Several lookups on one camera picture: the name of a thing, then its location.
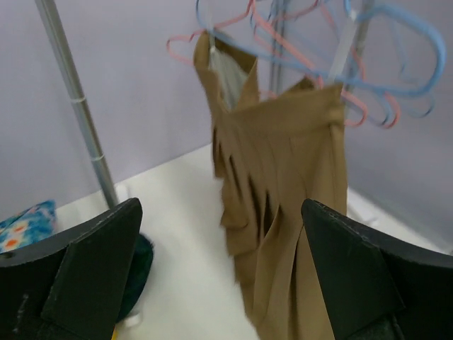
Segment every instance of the blue floral cloth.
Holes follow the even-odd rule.
[[[55,202],[47,200],[0,222],[0,253],[28,246],[53,234]]]

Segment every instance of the white floor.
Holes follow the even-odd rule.
[[[233,265],[219,227],[221,183],[212,177],[210,146],[124,181],[143,205],[142,232],[155,245],[155,258],[139,308],[143,321],[120,327],[118,340],[255,340],[234,284]],[[428,240],[373,204],[377,229],[421,247]],[[58,209],[63,229],[106,209],[96,193]]]

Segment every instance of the plastic hanger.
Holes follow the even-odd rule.
[[[199,18],[198,3],[199,3],[199,0],[197,0],[197,3],[196,3],[197,18]],[[248,13],[250,12],[250,8],[251,8],[251,1],[249,1],[248,5],[247,5],[247,9],[246,9],[246,11],[244,13],[239,14],[238,16],[235,16],[234,18],[231,18],[229,20],[225,20],[225,21],[222,21],[221,23],[215,24],[213,31],[215,31],[215,29],[225,28],[227,26],[230,26],[230,25],[232,25],[234,23],[237,23],[237,22],[243,20],[244,18],[246,18],[248,16]],[[192,60],[190,60],[190,59],[188,59],[188,58],[186,58],[186,57],[184,57],[182,55],[179,55],[178,53],[174,52],[171,49],[171,43],[175,42],[175,41],[190,43],[193,40],[194,37],[196,37],[198,35],[201,35],[205,31],[206,31],[206,28],[202,28],[200,30],[196,30],[195,32],[193,32],[190,35],[174,35],[173,37],[170,37],[167,40],[167,43],[166,43],[167,52],[169,53],[170,56],[172,56],[173,58],[179,60],[180,62],[183,62],[183,63],[185,63],[187,65],[193,66],[193,61]]]
[[[420,86],[419,79],[414,78],[413,76],[409,76],[406,73],[407,65],[408,65],[408,58],[407,58],[407,54],[406,54],[406,51],[403,46],[403,40],[401,39],[401,36],[399,34],[399,29],[396,27],[395,21],[390,21],[389,27],[392,32],[392,37],[394,39],[394,45],[395,45],[395,48],[396,48],[396,51],[398,54],[398,58],[401,63],[399,78],[402,81],[406,82],[407,84],[414,84],[416,86]],[[424,118],[427,115],[429,115],[434,110],[434,107],[435,107],[434,95],[431,92],[429,92],[429,93],[427,93],[426,96],[427,96],[426,99],[428,100],[429,105],[428,105],[428,110],[425,112],[420,112],[420,111],[414,110],[412,107],[410,107],[406,104],[403,104],[403,103],[400,103],[400,106],[403,108],[403,110],[407,114],[409,114],[409,116],[411,116],[413,118]]]
[[[310,5],[309,7],[302,9],[301,11],[298,11],[296,13],[285,13],[285,14],[278,14],[276,10],[276,2],[275,0],[272,1],[270,5],[270,10],[268,17],[266,18],[267,22],[270,22],[271,25],[274,25],[278,21],[288,21],[288,20],[297,20],[298,18],[305,16],[309,13],[311,13],[313,10],[319,8],[322,8],[323,2],[319,0],[315,0],[314,4]],[[253,20],[253,14],[250,16],[250,24],[253,29],[253,32],[256,33],[257,30],[257,24]],[[308,38],[305,38],[303,35],[299,34],[297,30],[291,28],[291,27],[286,27],[286,31],[290,32],[291,35],[294,35],[299,41],[303,42],[304,47],[309,48],[312,52],[314,52],[321,60],[323,60],[326,63],[331,63],[332,58],[328,56],[328,53],[321,50],[319,47],[319,44],[316,42],[311,41]]]
[[[197,14],[198,23],[204,29],[208,29],[206,23],[201,18],[199,3],[200,3],[200,0],[197,0],[196,3],[195,3],[195,10],[196,10],[196,14]],[[254,0],[250,0],[248,4],[251,5],[251,6],[247,6],[246,12],[241,14],[239,16],[240,18],[247,17],[247,15],[248,15],[248,13],[250,12],[251,9],[253,10],[253,15],[255,15],[256,8],[254,8],[254,5],[253,5],[254,4]],[[245,47],[245,46],[243,46],[241,44],[238,44],[234,39],[231,39],[230,37],[228,37],[225,34],[219,32],[218,30],[213,30],[213,31],[210,32],[210,34],[212,34],[214,37],[224,41],[225,43],[227,43],[229,45],[233,45],[234,47],[239,48],[240,50],[243,50],[244,52],[247,52],[247,53],[249,53],[251,55],[256,55],[257,57],[262,57],[262,58],[267,59],[267,60],[272,60],[273,62],[280,63],[283,66],[288,66],[288,67],[292,67],[292,68],[296,68],[296,69],[302,70],[309,77],[311,76],[311,74],[316,73],[316,72],[313,71],[313,69],[315,68],[314,63],[311,62],[308,58],[306,58],[302,53],[298,52],[296,49],[295,50],[296,50],[296,52],[299,55],[298,59],[302,59],[302,64],[299,63],[299,62],[286,62],[281,57],[276,57],[276,56],[270,55],[268,53],[257,52],[256,50],[252,50],[249,47]],[[319,85],[319,87],[321,87],[321,88],[323,87],[323,79],[321,77],[318,76],[317,79],[315,80],[315,83],[317,83]],[[352,95],[351,93],[348,93],[348,92],[344,91],[344,92],[342,92],[342,96],[347,101],[353,102],[354,106],[356,108],[359,108],[362,111],[362,119],[360,121],[358,121],[356,123],[351,123],[350,121],[348,121],[348,124],[350,126],[359,126],[359,125],[363,124],[363,122],[366,120],[367,115],[368,115],[367,106],[362,101],[360,101],[357,97]]]
[[[323,7],[324,3],[321,3],[319,6],[321,7],[321,10],[325,9]],[[272,4],[271,6],[271,10],[270,10],[270,13],[268,15],[268,19],[267,21],[269,21],[273,16],[275,17],[275,10],[274,10],[275,6]],[[316,7],[314,5],[310,6],[309,9],[313,10],[315,9]],[[286,16],[278,16],[276,19],[273,19],[272,20],[272,24],[274,24],[276,21],[278,20],[285,20],[286,18],[299,18],[300,16],[304,15],[304,14],[307,14],[309,13],[310,11],[307,11],[307,10],[302,10],[300,12],[298,12],[297,15],[293,15],[292,13],[289,14],[289,15],[286,15]],[[324,15],[324,18],[328,21],[328,24],[332,27],[333,31],[336,32],[337,28],[336,28],[336,22],[335,20],[333,19],[333,17],[331,16],[331,14],[328,12],[328,11],[324,11],[323,12],[323,15]],[[257,25],[254,25],[253,24],[253,15],[251,16],[250,18],[250,22],[251,22],[251,26],[252,26],[252,29],[253,29],[253,33],[254,33],[254,37],[256,39],[257,42],[259,42],[261,45],[264,45],[266,46],[266,48],[269,50],[269,51],[273,51],[272,49],[272,46],[270,43],[266,42],[266,41],[263,41],[262,39],[260,39],[259,37],[256,36],[256,28],[257,28]],[[310,42],[310,40],[308,39],[304,39],[304,42],[306,43],[309,43],[309,45],[311,46],[314,46],[315,44],[313,44],[312,42]],[[327,57],[325,53],[318,53],[318,49],[315,48],[315,49],[312,49],[314,50],[313,52],[315,52],[316,54],[320,54],[321,55],[321,59],[327,61],[328,63],[331,63],[332,60],[331,58]],[[359,71],[360,71],[360,76],[362,79],[365,79],[365,66],[363,65],[362,63],[362,60],[357,56],[357,53],[356,51],[351,48],[351,51],[352,51],[352,56],[353,56],[353,60],[355,61],[355,64],[358,65],[359,67]],[[396,99],[392,96],[390,96],[389,94],[385,94],[384,97],[379,97],[377,96],[377,100],[378,102],[380,103],[380,105],[383,107],[384,111],[386,112],[386,118],[384,119],[383,122],[376,122],[374,121],[372,118],[370,119],[375,125],[378,125],[379,127],[381,128],[392,128],[393,126],[395,126],[395,124],[398,122],[400,116],[401,116],[401,108],[398,104],[398,102],[396,101]],[[355,102],[354,101],[351,101],[351,104],[353,106],[353,108],[358,108],[356,105],[355,105]],[[391,115],[394,114],[394,119],[393,121],[391,121],[390,123],[388,123],[390,121],[390,117]],[[349,126],[359,126],[361,125],[361,123],[363,123],[363,121],[359,121],[359,122],[351,122],[350,120],[347,120],[347,124],[346,125],[349,125]]]
[[[328,22],[329,26],[331,27],[331,30],[336,34],[337,39],[340,40],[340,36],[338,34],[338,24],[336,23],[335,17],[332,14],[331,11],[328,10],[328,8],[324,5],[321,4],[321,12],[323,14],[323,17],[326,19]],[[353,64],[358,68],[358,75],[360,75],[361,80],[366,80],[365,76],[365,66],[363,65],[362,58],[360,58],[357,55],[357,52],[355,51],[355,48],[351,47],[350,49],[351,54],[352,54],[352,62],[350,64]],[[401,105],[398,103],[398,101],[391,96],[390,94],[383,93],[382,96],[374,93],[374,97],[376,98],[377,102],[380,104],[380,106],[384,109],[384,112],[386,112],[386,117],[382,122],[376,121],[372,116],[368,117],[368,120],[370,120],[372,123],[375,125],[384,128],[384,129],[389,129],[395,126],[397,122],[400,120],[401,117]],[[391,114],[394,114],[394,119],[390,123],[390,116]]]
[[[350,16],[353,9],[350,3],[350,0],[343,0],[344,9],[347,16]],[[400,96],[400,97],[419,97],[423,94],[429,92],[429,90],[436,85],[441,77],[444,68],[445,62],[447,58],[447,51],[445,47],[445,42],[440,35],[440,33],[432,27],[429,23],[426,23],[419,17],[399,8],[395,5],[388,5],[388,4],[377,4],[369,11],[364,13],[358,13],[357,17],[355,18],[357,23],[361,23],[366,20],[370,20],[375,16],[382,15],[390,18],[391,20],[395,20],[400,24],[406,26],[407,28],[414,30],[419,35],[423,36],[424,38],[428,39],[430,44],[432,45],[433,50],[436,54],[436,65],[432,76],[428,79],[426,84],[420,85],[416,89],[407,89],[407,90],[400,90],[396,87],[385,87],[385,86],[370,86],[369,84],[353,84],[355,86],[360,86],[364,89],[370,89],[376,92],[389,92],[392,95]]]
[[[357,88],[373,91],[381,95],[387,92],[392,96],[413,98],[427,93],[435,85],[445,67],[446,52],[445,43],[442,39],[442,36],[437,32],[437,30],[435,30],[435,28],[400,8],[394,8],[389,5],[379,5],[375,8],[376,10],[366,13],[367,15],[365,17],[361,14],[358,14],[357,17],[360,18],[360,20],[365,20],[370,19],[378,14],[388,16],[394,20],[397,20],[398,22],[401,22],[405,26],[408,26],[410,29],[415,30],[418,33],[422,33],[423,36],[431,42],[433,49],[435,50],[437,55],[436,67],[432,76],[428,80],[427,84],[419,86],[417,89],[400,89],[395,86],[380,86],[362,81],[360,79],[347,78],[346,76],[343,76],[341,74],[337,75],[335,80],[341,81],[344,84],[351,84]],[[258,13],[256,13],[256,0],[252,0],[251,9],[258,25],[260,25],[266,31],[266,33],[272,35],[272,37],[279,44],[281,44],[281,46],[283,46],[288,51],[288,53],[296,57],[301,63],[305,63],[304,56],[297,50],[297,48],[287,42],[281,35],[273,31],[273,27],[269,23],[267,23]],[[345,10],[346,13],[350,15],[350,11],[347,11],[347,8],[345,8]],[[324,79],[327,79],[329,76],[329,73],[323,70],[316,70],[313,73],[314,75],[323,77]]]

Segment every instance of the dark green fabric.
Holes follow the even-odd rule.
[[[130,264],[129,275],[127,277],[117,322],[126,318],[137,303],[143,292],[144,286],[147,283],[153,258],[153,244],[145,236],[140,234],[137,239],[137,244],[135,245],[132,263]]]

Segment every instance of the purple wall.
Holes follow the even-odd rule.
[[[212,9],[214,20],[242,11],[242,3],[215,2],[221,6]],[[165,49],[170,35],[198,29],[195,1],[57,6],[115,181],[210,141],[196,74]],[[230,32],[238,35],[244,25]],[[63,205],[97,191],[34,1],[0,1],[0,41],[0,219],[41,200]],[[194,45],[176,48],[191,57]]]

